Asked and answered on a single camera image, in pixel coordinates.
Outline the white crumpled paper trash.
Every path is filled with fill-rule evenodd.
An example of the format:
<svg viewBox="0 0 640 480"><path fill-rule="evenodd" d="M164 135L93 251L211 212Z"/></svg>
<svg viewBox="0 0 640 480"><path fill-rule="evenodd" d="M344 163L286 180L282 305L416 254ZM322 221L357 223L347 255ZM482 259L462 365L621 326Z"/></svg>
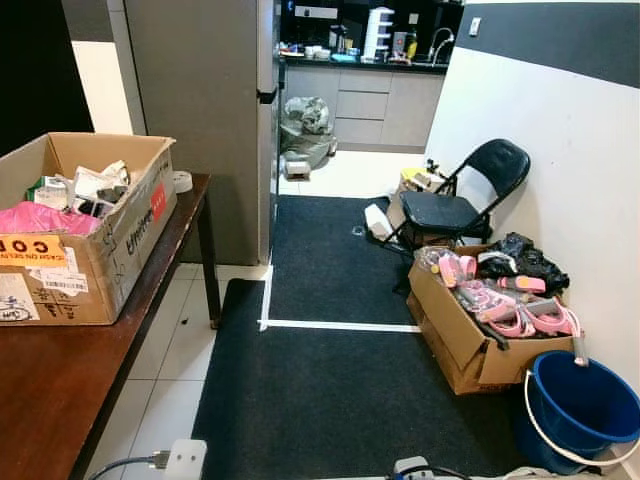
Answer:
<svg viewBox="0 0 640 480"><path fill-rule="evenodd" d="M105 218L131 188L131 174L123 161L115 161L102 172L78 166L76 174L64 178L64 183L67 186L65 210Z"/></svg>

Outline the black plastic bag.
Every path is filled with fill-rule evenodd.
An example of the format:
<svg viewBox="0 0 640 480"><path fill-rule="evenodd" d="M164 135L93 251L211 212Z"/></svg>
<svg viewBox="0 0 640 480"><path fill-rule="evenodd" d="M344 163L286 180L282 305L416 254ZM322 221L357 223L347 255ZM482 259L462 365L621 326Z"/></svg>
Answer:
<svg viewBox="0 0 640 480"><path fill-rule="evenodd" d="M511 232L481 250L477 255L479 278L499 279L506 276L531 276L544 280L544 297L558 296L570 287L570 275L549 260L532 239Z"/></svg>

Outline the pink plastic packaging pile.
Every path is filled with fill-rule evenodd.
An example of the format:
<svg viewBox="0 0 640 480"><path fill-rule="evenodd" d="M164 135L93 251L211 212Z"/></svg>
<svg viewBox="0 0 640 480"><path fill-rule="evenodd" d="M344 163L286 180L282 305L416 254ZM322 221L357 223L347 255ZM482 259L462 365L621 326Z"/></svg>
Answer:
<svg viewBox="0 0 640 480"><path fill-rule="evenodd" d="M419 262L438 279L474 324L509 348L511 339L584 338L576 312L540 276L518 269L515 257L498 251L458 253L425 248Z"/></svg>

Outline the black folding chair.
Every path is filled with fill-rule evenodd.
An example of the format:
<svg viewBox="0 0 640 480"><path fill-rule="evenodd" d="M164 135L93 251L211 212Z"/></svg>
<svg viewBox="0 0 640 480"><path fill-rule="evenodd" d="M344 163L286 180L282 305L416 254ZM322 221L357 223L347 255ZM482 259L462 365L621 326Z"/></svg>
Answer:
<svg viewBox="0 0 640 480"><path fill-rule="evenodd" d="M494 200L479 209L457 195L463 170L470 168L494 189ZM531 170L531 157L524 148L508 140L489 140L472 151L444 183L434 191L399 193L404 220L378 242L384 250L401 255L413 252L413 238L428 234L426 244L457 246L463 238L488 241L493 236L492 214L522 183Z"/></svg>

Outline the open cardboard box pink contents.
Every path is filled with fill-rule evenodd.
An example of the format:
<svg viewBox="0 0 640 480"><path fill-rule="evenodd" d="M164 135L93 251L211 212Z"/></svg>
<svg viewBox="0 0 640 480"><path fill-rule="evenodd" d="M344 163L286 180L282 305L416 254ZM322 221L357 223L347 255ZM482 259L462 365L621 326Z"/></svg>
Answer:
<svg viewBox="0 0 640 480"><path fill-rule="evenodd" d="M571 335L538 332L531 337L503 337L498 330L489 332L477 323L433 270L434 261L444 252L444 248L426 247L413 255L406 303L457 396L494 393L520 384L524 371L541 353L572 351Z"/></svg>

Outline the small white container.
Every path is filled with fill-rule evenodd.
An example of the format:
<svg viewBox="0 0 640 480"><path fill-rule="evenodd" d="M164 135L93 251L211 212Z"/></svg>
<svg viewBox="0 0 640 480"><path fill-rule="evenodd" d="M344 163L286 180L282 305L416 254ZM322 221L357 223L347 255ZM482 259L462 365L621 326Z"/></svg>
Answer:
<svg viewBox="0 0 640 480"><path fill-rule="evenodd" d="M364 210L365 227L375 241L387 241L393 233L393 225L390 224L388 215L378 205L370 204Z"/></svg>

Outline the silver kitchen faucet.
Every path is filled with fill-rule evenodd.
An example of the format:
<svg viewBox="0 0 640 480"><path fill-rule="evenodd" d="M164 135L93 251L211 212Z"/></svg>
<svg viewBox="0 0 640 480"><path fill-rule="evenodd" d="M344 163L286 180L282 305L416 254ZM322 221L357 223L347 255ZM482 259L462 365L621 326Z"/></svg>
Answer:
<svg viewBox="0 0 640 480"><path fill-rule="evenodd" d="M431 35L428 63L438 64L440 50L442 50L445 45L453 44L454 40L456 40L456 33L454 33L452 28L442 27L435 29L433 35Z"/></svg>

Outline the grey kitchen counter cabinet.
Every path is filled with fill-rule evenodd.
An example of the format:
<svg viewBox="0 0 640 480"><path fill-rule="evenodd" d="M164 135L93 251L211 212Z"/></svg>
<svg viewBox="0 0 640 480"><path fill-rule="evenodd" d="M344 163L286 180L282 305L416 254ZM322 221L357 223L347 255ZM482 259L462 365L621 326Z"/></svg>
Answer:
<svg viewBox="0 0 640 480"><path fill-rule="evenodd" d="M445 73L287 58L284 96L320 97L333 116L339 150L422 154Z"/></svg>

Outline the dark grey floor mat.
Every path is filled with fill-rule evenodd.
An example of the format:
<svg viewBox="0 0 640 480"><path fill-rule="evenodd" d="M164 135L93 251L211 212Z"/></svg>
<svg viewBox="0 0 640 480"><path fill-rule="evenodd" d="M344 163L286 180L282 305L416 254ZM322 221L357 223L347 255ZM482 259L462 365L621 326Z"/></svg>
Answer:
<svg viewBox="0 0 640 480"><path fill-rule="evenodd" d="M192 431L204 480L387 475L415 456L475 477L526 465L512 399L454 394L421 335L261 329L265 289L227 287Z"/></svg>
<svg viewBox="0 0 640 480"><path fill-rule="evenodd" d="M387 198L278 197L271 325L415 325L407 305L410 261L367 233L366 207L388 204Z"/></svg>

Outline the white drawer tower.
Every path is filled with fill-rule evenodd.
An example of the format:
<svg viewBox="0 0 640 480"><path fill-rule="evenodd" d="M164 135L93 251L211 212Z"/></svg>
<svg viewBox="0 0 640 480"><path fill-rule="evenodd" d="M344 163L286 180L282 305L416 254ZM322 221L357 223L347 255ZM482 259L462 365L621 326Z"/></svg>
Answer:
<svg viewBox="0 0 640 480"><path fill-rule="evenodd" d="M396 14L388 6L375 6L367 14L364 50L362 61L381 61L387 58L390 49L390 27L393 26L393 15Z"/></svg>

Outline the grey garbage bag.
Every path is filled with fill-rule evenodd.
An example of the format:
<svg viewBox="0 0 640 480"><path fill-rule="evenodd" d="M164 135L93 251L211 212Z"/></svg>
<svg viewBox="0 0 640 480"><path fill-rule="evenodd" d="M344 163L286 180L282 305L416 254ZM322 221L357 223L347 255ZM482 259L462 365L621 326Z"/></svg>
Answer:
<svg viewBox="0 0 640 480"><path fill-rule="evenodd" d="M279 120L279 159L284 164L306 161L323 168L337 151L335 124L321 97L293 97L285 102Z"/></svg>

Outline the tall grey fridge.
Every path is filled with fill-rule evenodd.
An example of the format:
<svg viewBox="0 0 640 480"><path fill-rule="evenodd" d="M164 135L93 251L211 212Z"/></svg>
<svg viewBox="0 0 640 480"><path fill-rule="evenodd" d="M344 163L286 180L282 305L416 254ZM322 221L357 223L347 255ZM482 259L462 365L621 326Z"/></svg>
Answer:
<svg viewBox="0 0 640 480"><path fill-rule="evenodd" d="M175 169L212 178L223 264L270 259L282 0L123 0L143 123L175 140Z"/></svg>

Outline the large cardboard box orange label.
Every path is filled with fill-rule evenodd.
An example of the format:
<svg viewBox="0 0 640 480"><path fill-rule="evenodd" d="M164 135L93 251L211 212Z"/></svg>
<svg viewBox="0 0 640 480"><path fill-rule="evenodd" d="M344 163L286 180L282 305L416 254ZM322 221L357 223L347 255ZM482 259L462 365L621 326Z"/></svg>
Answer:
<svg viewBox="0 0 640 480"><path fill-rule="evenodd" d="M87 236L0 234L0 326L110 325L175 209L173 138L51 132L0 157L0 210L65 211L78 166L123 161L131 188Z"/></svg>

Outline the pink plastic bag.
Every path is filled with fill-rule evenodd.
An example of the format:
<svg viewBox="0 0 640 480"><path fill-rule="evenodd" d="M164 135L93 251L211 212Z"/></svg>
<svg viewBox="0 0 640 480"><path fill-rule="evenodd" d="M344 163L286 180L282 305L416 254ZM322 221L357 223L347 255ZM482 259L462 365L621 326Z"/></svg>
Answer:
<svg viewBox="0 0 640 480"><path fill-rule="evenodd" d="M101 220L82 212L68 212L36 202L23 201L0 210L0 234L54 233L87 236Z"/></svg>

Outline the dark brown wooden table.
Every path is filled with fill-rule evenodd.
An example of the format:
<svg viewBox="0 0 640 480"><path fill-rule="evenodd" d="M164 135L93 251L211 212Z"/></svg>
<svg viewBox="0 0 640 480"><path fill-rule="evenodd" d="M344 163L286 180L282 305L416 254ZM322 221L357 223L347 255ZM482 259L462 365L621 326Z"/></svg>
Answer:
<svg viewBox="0 0 640 480"><path fill-rule="evenodd" d="M110 326L0 326L0 480L77 480L90 463L179 253L198 233L211 329L221 325L209 200L192 175L154 251Z"/></svg>

